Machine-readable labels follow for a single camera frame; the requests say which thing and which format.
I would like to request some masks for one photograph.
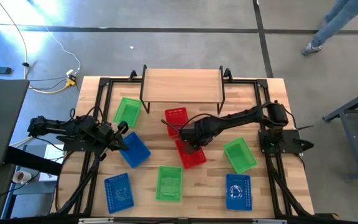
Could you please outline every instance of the blue basket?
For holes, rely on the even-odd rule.
[[[248,175],[226,174],[226,208],[252,211],[251,179]]]
[[[136,133],[130,133],[124,138],[129,150],[120,150],[121,155],[131,166],[136,168],[152,154]]]
[[[104,188],[110,214],[134,206],[128,173],[105,179]]]

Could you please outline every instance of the concrete floor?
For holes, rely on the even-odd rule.
[[[1,2],[18,24],[70,27],[173,27],[256,29],[252,0],[26,0]],[[259,0],[265,29],[316,29],[333,0]],[[10,24],[0,8],[0,24]],[[17,31],[0,26],[0,66],[14,69],[0,78],[22,78],[24,60]],[[358,30],[358,17],[345,29]],[[76,61],[62,52],[46,32],[23,32],[34,65],[29,79],[55,78],[75,69]],[[56,32],[55,37],[82,62],[79,81],[85,75],[128,75],[142,65],[154,68],[229,67],[236,77],[266,77],[259,35],[223,33]],[[358,95],[358,35],[336,35],[322,52],[305,58],[300,50],[310,35],[268,34],[267,49],[274,77],[284,78],[291,110],[301,132],[315,143],[305,153],[306,174],[315,212],[337,213],[358,221],[358,180],[344,182],[354,161],[339,121],[326,124],[321,117]],[[49,87],[50,82],[34,82]],[[27,136],[29,120],[38,115],[68,119],[78,90],[73,87],[44,95],[28,91],[12,142]],[[46,139],[58,143],[53,136]],[[31,141],[30,144],[43,144]],[[32,201],[35,206],[28,206]],[[14,217],[44,214],[50,197],[18,197]]]

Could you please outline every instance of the red plastic basket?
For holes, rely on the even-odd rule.
[[[167,120],[168,123],[170,123],[177,130],[179,130],[181,126],[184,125],[188,120],[186,108],[176,108],[176,109],[166,110],[165,119]],[[171,138],[175,138],[179,136],[179,134],[171,127],[167,126],[167,129],[168,129],[168,135]]]
[[[183,142],[181,139],[177,139],[175,141],[175,144],[177,145],[181,163],[183,164],[183,167],[185,169],[190,169],[194,166],[206,162],[206,158],[202,149],[199,149],[198,151],[189,155],[185,147],[191,147],[191,146],[187,142]]]

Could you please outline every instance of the green plastic basket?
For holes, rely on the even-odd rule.
[[[115,123],[126,121],[129,127],[134,127],[141,109],[142,102],[140,100],[123,97],[112,121]]]
[[[238,174],[258,164],[244,138],[237,138],[225,144],[223,149]]]
[[[158,168],[155,199],[180,202],[183,169],[181,167],[160,166]]]

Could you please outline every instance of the wooden platform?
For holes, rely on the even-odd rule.
[[[221,103],[222,100],[219,69],[146,69],[144,102]]]
[[[99,77],[84,77],[80,97],[76,108],[77,114],[85,114],[94,106]],[[226,84],[226,102],[221,115],[235,113],[255,106],[254,88],[251,85]],[[288,97],[284,81],[279,78],[268,79],[270,97],[283,103],[289,110]],[[112,99],[108,114],[108,121],[112,121],[122,97],[139,99],[140,83],[117,83],[112,88]],[[272,199],[267,177],[265,159],[260,152],[257,131],[258,124],[247,124],[223,131],[207,147],[204,153],[207,162],[194,169],[183,172],[183,196],[181,202],[161,202],[155,199],[157,184],[157,169],[159,166],[180,166],[180,158],[175,143],[168,137],[167,127],[160,122],[164,118],[164,111],[170,108],[187,108],[188,116],[198,113],[216,114],[216,105],[202,105],[195,103],[157,103],[152,105],[150,114],[144,109],[140,112],[135,128],[152,155],[136,169],[131,169],[121,154],[117,151],[108,152],[107,158],[99,168],[92,216],[94,217],[193,217],[193,218],[272,218]],[[292,120],[286,127],[292,128]],[[223,151],[223,144],[238,137],[243,137],[250,146],[257,159],[258,165],[245,172],[251,176],[253,211],[227,210],[225,204],[225,175],[234,173]],[[78,184],[84,153],[75,152],[63,166],[59,186],[59,205],[69,198]],[[294,196],[313,213],[310,193],[306,181],[303,165],[294,155],[284,154],[283,165],[287,184]],[[129,174],[135,206],[133,208],[109,214],[103,181],[114,175],[127,172]],[[87,199],[87,189],[83,197],[83,206]],[[284,206],[281,192],[278,190],[282,211]]]

